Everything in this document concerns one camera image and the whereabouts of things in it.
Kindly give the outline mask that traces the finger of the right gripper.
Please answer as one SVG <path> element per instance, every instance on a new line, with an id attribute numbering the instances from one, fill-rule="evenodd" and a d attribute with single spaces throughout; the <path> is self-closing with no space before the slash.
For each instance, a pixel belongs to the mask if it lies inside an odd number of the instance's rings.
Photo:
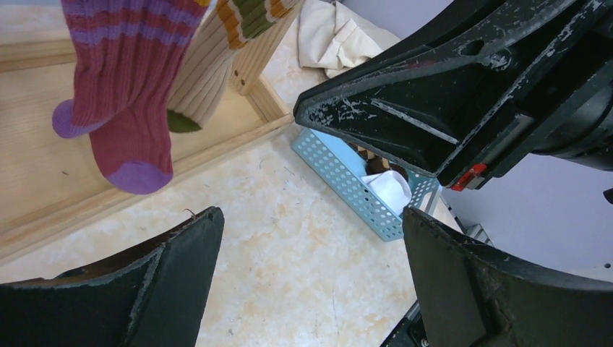
<path id="1" fill-rule="evenodd" d="M 574 1 L 453 1 L 380 55 L 297 99 L 298 124 L 436 177 L 496 114 Z"/>

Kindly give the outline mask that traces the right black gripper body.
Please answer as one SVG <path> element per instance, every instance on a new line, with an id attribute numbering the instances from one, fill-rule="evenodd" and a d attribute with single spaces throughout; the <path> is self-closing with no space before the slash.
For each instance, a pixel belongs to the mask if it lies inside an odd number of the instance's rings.
<path id="1" fill-rule="evenodd" d="M 538 47 L 504 103 L 439 174 L 480 189 L 527 155 L 612 169 L 612 3 L 574 1 L 527 37 Z"/>

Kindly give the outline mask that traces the beige striped ribbed sock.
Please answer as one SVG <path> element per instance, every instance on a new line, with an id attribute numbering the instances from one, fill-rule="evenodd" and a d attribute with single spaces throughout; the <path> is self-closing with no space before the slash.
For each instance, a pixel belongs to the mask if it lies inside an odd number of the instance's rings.
<path id="1" fill-rule="evenodd" d="M 167 105 L 169 130 L 201 130 L 220 102 L 235 56 L 298 4 L 278 0 L 217 1 L 194 35 L 173 82 Z"/>

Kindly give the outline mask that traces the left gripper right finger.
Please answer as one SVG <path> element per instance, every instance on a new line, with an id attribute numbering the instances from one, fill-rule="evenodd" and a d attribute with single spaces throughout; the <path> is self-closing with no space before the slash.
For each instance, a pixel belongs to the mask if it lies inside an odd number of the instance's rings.
<path id="1" fill-rule="evenodd" d="M 403 233 L 431 346 L 610 346 L 612 284 L 522 260 L 414 207 Z"/>

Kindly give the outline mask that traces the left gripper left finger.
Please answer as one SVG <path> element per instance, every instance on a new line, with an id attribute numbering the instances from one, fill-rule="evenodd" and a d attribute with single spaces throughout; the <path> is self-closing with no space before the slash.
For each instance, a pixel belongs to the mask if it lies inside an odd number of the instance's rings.
<path id="1" fill-rule="evenodd" d="M 194 346 L 224 229 L 209 207 L 55 278 L 1 285 L 3 346 Z"/>

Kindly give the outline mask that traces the wooden hanger stand frame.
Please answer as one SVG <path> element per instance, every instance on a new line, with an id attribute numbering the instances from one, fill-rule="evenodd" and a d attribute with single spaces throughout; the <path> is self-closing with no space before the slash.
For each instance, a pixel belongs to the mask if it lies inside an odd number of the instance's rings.
<path id="1" fill-rule="evenodd" d="M 1 262 L 291 118 L 261 71 L 300 1 L 3 1 Z"/>

